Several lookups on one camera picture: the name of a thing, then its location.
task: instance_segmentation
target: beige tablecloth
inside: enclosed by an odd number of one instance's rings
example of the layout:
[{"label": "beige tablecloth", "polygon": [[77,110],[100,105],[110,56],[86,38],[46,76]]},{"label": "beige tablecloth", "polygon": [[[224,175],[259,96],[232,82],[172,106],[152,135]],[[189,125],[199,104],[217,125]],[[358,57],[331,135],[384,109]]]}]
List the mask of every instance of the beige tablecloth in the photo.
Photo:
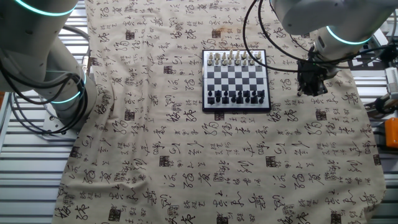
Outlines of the beige tablecloth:
[{"label": "beige tablecloth", "polygon": [[[296,73],[269,70],[270,113],[201,111],[201,52],[243,49],[250,3],[86,1],[98,97],[53,223],[367,223],[385,183],[349,71],[313,98],[296,95]],[[250,48],[296,69],[261,34],[256,11]],[[262,15],[271,38],[306,56],[268,2]],[[314,35],[295,38],[309,49]]]}]

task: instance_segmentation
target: glowing cyan ring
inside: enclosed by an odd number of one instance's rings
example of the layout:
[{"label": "glowing cyan ring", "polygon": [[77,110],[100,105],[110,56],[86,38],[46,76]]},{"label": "glowing cyan ring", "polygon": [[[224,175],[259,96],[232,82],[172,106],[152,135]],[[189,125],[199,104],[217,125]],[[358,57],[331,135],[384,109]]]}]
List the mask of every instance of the glowing cyan ring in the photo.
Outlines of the glowing cyan ring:
[{"label": "glowing cyan ring", "polygon": [[30,11],[32,11],[32,12],[36,12],[36,13],[38,13],[38,14],[45,15],[45,16],[64,16],[64,15],[67,15],[67,14],[71,13],[71,12],[76,8],[76,6],[77,6],[77,5],[76,5],[75,7],[73,7],[73,9],[71,9],[71,10],[69,10],[69,11],[67,11],[67,12],[59,12],[59,13],[56,13],[56,12],[45,12],[45,11],[41,11],[41,10],[39,10],[39,9],[36,9],[36,8],[34,8],[34,7],[32,7],[32,6],[30,6],[30,5],[26,4],[26,3],[24,3],[22,0],[15,0],[15,2],[18,2],[21,6],[24,6],[26,9],[28,9],[28,10],[30,10]]},{"label": "glowing cyan ring", "polygon": [[80,92],[76,93],[76,95],[73,96],[72,98],[70,98],[69,100],[64,100],[64,101],[53,101],[53,102],[51,102],[51,103],[66,103],[66,102],[69,102],[69,101],[75,99],[75,98],[78,97],[79,95],[80,95]]},{"label": "glowing cyan ring", "polygon": [[350,44],[350,45],[359,45],[359,44],[365,44],[366,42],[368,42],[371,38],[369,38],[368,40],[362,41],[362,42],[351,42],[351,41],[347,41],[347,40],[343,40],[340,37],[338,37],[333,31],[331,31],[330,27],[326,27],[326,29],[328,29],[330,35],[332,35],[336,40],[344,43],[344,44]]}]

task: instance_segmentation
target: white chess piece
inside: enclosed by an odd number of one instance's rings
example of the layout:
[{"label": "white chess piece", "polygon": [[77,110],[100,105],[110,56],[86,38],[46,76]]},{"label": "white chess piece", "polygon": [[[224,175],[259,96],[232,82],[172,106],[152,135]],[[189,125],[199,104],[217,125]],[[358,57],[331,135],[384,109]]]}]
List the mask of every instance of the white chess piece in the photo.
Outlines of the white chess piece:
[{"label": "white chess piece", "polygon": [[232,59],[234,57],[232,49],[229,51],[228,58]]},{"label": "white chess piece", "polygon": [[240,58],[241,58],[241,51],[238,50],[238,51],[236,52],[236,55],[235,55],[235,60],[240,59]]}]

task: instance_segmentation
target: orange object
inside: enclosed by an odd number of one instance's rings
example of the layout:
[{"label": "orange object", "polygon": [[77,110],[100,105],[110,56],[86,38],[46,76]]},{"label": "orange object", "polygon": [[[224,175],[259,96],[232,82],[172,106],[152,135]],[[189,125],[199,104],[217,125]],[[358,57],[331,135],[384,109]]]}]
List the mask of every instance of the orange object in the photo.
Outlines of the orange object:
[{"label": "orange object", "polygon": [[398,118],[390,118],[385,123],[386,146],[398,148]]}]

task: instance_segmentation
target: black chess piece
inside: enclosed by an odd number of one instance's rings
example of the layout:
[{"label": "black chess piece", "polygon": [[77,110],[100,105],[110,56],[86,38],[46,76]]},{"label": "black chess piece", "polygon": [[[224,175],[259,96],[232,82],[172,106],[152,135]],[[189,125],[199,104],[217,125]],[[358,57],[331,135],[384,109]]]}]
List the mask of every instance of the black chess piece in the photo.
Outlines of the black chess piece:
[{"label": "black chess piece", "polygon": [[238,99],[236,99],[236,103],[243,103],[243,97],[238,96]]},{"label": "black chess piece", "polygon": [[257,96],[254,96],[254,97],[251,98],[251,103],[252,104],[257,103]]}]

